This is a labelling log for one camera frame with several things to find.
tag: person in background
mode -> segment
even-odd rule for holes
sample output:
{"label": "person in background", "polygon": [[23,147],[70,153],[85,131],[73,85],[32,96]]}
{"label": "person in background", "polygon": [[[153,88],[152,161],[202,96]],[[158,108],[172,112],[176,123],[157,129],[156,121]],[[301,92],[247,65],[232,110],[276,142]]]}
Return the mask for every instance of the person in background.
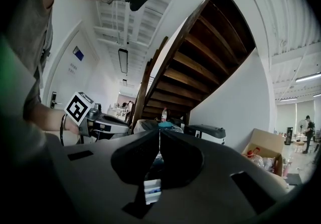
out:
{"label": "person in background", "polygon": [[[54,0],[21,0],[5,30],[5,38],[11,49],[36,80],[25,101],[24,119],[44,131],[59,131],[65,114],[63,110],[41,104],[39,96],[41,77],[52,44],[53,4]],[[79,133],[78,127],[68,116],[64,129]]]}
{"label": "person in background", "polygon": [[127,102],[124,102],[124,103],[122,104],[122,106],[123,106],[123,107],[126,107],[127,110],[128,110],[128,112],[126,113],[125,122],[128,121],[128,118],[129,118],[129,116],[130,116],[130,112],[131,112],[131,108],[132,108],[132,105],[133,105],[133,104],[134,104],[134,103],[133,103],[132,101],[127,101]]}
{"label": "person in background", "polygon": [[310,116],[306,116],[306,121],[307,121],[307,129],[305,131],[305,136],[306,136],[306,150],[303,151],[303,154],[307,154],[311,142],[311,138],[313,136],[313,128],[314,128],[314,123],[311,121]]}

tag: blue object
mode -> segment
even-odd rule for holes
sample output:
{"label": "blue object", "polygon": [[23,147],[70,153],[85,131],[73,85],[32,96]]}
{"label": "blue object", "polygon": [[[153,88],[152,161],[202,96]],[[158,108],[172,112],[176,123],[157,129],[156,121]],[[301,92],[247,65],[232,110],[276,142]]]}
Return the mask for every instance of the blue object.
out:
{"label": "blue object", "polygon": [[78,47],[75,48],[74,50],[74,55],[76,55],[76,57],[82,61],[82,59],[84,58],[84,54],[79,50]]}
{"label": "blue object", "polygon": [[173,127],[173,123],[171,122],[161,122],[158,124],[160,128],[171,128]]}

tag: stair step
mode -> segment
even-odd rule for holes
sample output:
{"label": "stair step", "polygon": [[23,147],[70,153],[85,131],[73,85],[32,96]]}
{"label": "stair step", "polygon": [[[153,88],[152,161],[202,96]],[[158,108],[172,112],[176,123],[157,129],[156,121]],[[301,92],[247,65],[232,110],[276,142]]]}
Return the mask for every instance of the stair step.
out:
{"label": "stair step", "polygon": [[158,91],[155,91],[151,95],[152,99],[160,100],[160,101],[166,101],[170,103],[176,103],[176,104],[181,104],[189,107],[194,107],[194,103],[190,100],[187,99],[182,99],[180,97],[174,96],[174,95],[169,95],[169,94],[164,94]]}
{"label": "stair step", "polygon": [[205,92],[205,93],[210,92],[210,89],[206,85],[204,85],[203,83],[200,83],[199,81],[193,79],[192,77],[189,77],[183,73],[180,73],[172,68],[168,68],[165,71],[164,76],[175,79],[175,80],[177,80],[181,83],[184,83],[186,85],[190,85],[190,86],[192,86],[202,92]]}
{"label": "stair step", "polygon": [[211,0],[211,2],[213,2],[232,24],[244,44],[246,51],[251,52],[255,47],[255,43],[248,25],[235,3],[232,0]]}
{"label": "stair step", "polygon": [[162,110],[166,107],[167,109],[176,110],[183,113],[186,113],[191,109],[190,107],[184,107],[182,105],[171,104],[171,103],[166,103],[164,101],[158,101],[158,100],[152,100],[152,99],[150,99],[146,105],[161,108]]}
{"label": "stair step", "polygon": [[247,54],[246,48],[240,36],[236,32],[232,24],[229,22],[229,20],[225,17],[225,15],[211,1],[209,1],[207,5],[210,7],[208,17],[211,18],[212,23],[215,23],[217,31],[221,34],[221,36],[225,38],[232,50],[234,52],[241,52],[242,54]]}
{"label": "stair step", "polygon": [[161,116],[159,114],[154,114],[154,113],[146,113],[146,112],[142,112],[142,115],[141,115],[141,118],[142,119],[155,119],[155,118],[158,118],[159,120],[161,120]]}
{"label": "stair step", "polygon": [[194,37],[191,34],[188,34],[185,38],[190,44],[195,46],[203,55],[211,60],[221,71],[226,74],[229,74],[227,67],[225,64],[208,48],[206,47],[200,40]]}
{"label": "stair step", "polygon": [[187,57],[186,55],[182,54],[181,52],[175,53],[174,60],[193,69],[194,71],[208,78],[217,85],[220,84],[218,78],[211,71],[207,70],[204,66]]}
{"label": "stair step", "polygon": [[[144,110],[143,112],[145,113],[152,113],[152,114],[158,114],[158,115],[162,115],[163,113],[163,110],[162,108],[157,108],[157,107],[151,107],[151,106],[145,106],[144,107]],[[179,111],[175,111],[175,110],[171,110],[171,109],[168,109],[169,111],[169,116],[183,116],[183,113],[182,112],[179,112]]]}
{"label": "stair step", "polygon": [[232,48],[226,42],[224,37],[222,37],[221,34],[217,31],[217,29],[214,28],[214,26],[202,16],[199,17],[199,21],[203,23],[213,33],[215,37],[216,45],[220,48],[220,51],[222,51],[229,58],[231,62],[238,64],[238,59],[234,54]]}
{"label": "stair step", "polygon": [[178,94],[178,95],[181,95],[181,96],[184,96],[184,97],[191,98],[191,99],[196,100],[196,101],[202,101],[203,100],[203,96],[201,94],[192,92],[192,91],[187,90],[185,88],[182,88],[180,86],[176,86],[176,85],[164,82],[164,81],[160,81],[158,83],[157,89],[164,90],[164,91],[167,91],[167,92],[170,92],[170,93],[175,93],[175,94]]}

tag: plastic bag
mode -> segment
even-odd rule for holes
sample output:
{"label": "plastic bag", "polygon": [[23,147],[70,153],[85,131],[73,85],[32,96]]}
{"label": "plastic bag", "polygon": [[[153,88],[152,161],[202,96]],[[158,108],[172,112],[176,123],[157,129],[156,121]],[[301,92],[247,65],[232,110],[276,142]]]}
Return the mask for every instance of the plastic bag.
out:
{"label": "plastic bag", "polygon": [[274,173],[275,158],[263,158],[264,169]]}
{"label": "plastic bag", "polygon": [[259,155],[254,155],[251,158],[249,158],[250,161],[255,163],[257,166],[264,168],[264,161],[263,158]]}

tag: door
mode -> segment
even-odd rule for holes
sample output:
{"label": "door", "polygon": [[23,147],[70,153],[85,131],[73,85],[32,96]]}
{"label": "door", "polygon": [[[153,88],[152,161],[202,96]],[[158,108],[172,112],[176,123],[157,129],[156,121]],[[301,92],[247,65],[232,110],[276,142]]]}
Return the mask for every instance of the door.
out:
{"label": "door", "polygon": [[[73,94],[86,92],[88,80],[98,64],[98,59],[91,49],[86,36],[78,31],[64,51],[49,89],[47,106],[64,109]],[[59,132],[51,132],[59,137]],[[75,145],[79,136],[64,131],[64,145]]]}

